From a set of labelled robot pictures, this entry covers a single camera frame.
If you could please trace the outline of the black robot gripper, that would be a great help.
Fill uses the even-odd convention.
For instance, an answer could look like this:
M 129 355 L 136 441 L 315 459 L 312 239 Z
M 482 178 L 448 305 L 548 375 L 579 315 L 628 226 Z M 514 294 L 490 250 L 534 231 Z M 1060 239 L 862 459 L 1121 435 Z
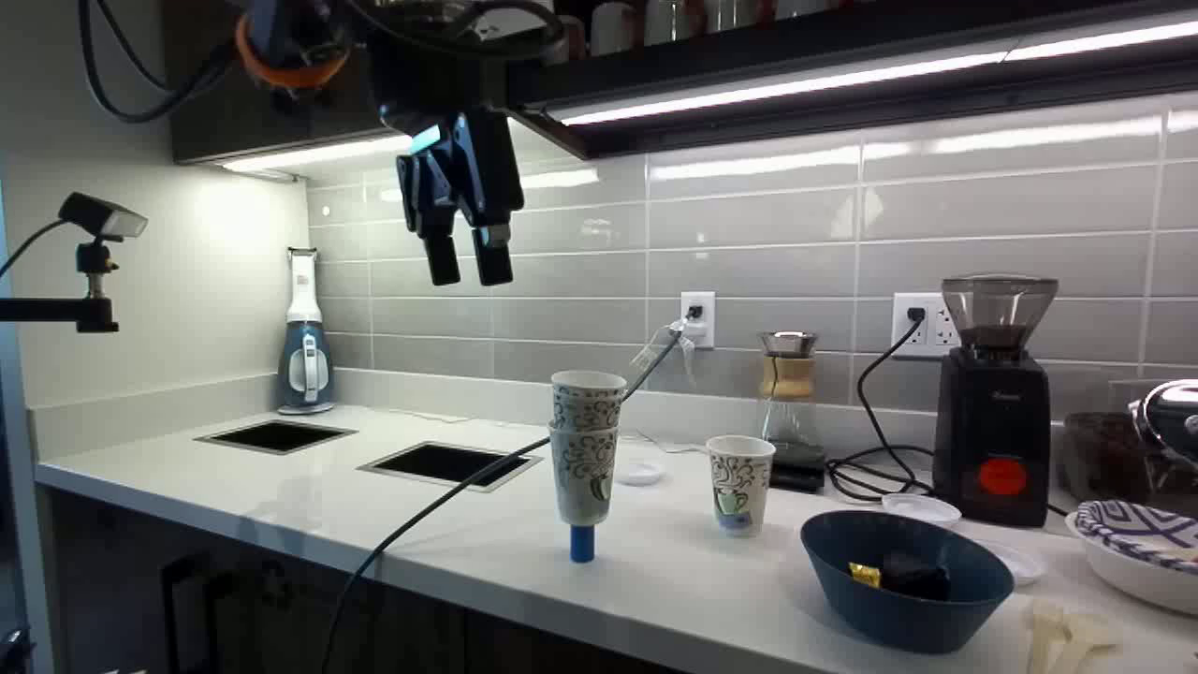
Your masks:
M 467 108 L 412 140 L 396 159 L 403 223 L 422 236 L 434 286 L 456 286 L 454 216 L 472 226 L 482 286 L 509 286 L 509 216 L 524 207 L 514 137 L 503 114 Z

